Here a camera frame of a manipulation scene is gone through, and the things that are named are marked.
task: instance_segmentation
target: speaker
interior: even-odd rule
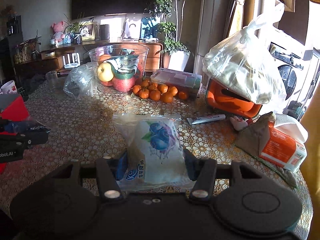
[[[100,25],[100,39],[101,40],[110,39],[110,26],[109,26],[109,24]]]

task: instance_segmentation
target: washing machine door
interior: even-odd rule
[[[297,75],[290,65],[281,65],[278,67],[278,70],[284,83],[285,91],[287,92],[287,97],[285,99],[287,100],[294,92],[297,84]]]

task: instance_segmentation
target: white planter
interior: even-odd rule
[[[184,71],[188,59],[189,59],[190,53],[186,53],[184,51],[177,51],[174,52],[170,57],[169,62],[169,69],[178,70],[178,71]]]

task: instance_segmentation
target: patterned tablecloth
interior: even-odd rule
[[[46,144],[26,150],[24,159],[8,163],[0,175],[0,208],[9,213],[12,198],[21,190],[59,165],[71,159],[90,163],[101,156],[114,157],[125,147],[125,142],[111,122],[114,112],[134,114],[175,114],[180,113],[180,140],[183,147],[197,157],[214,158],[218,163],[230,164],[231,160],[242,160],[262,171],[279,184],[289,188],[273,171],[233,145],[236,136],[228,120],[198,125],[189,125],[186,118],[212,114],[206,107],[204,90],[196,101],[174,99],[171,104],[140,99],[128,94],[109,90],[99,92],[95,98],[74,100],[64,94],[49,92],[42,84],[26,102],[30,115],[52,128]],[[312,219],[312,203],[308,187],[300,171],[297,173],[298,188],[293,190],[302,203],[303,212],[295,233],[307,239]],[[98,189],[94,180],[86,180],[84,187],[93,194]],[[228,187],[227,180],[216,180],[215,193]],[[156,189],[160,192],[179,190],[174,187]]]

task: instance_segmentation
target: orange box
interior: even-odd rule
[[[289,171],[297,171],[307,156],[304,144],[273,127],[269,122],[261,140],[259,157]]]

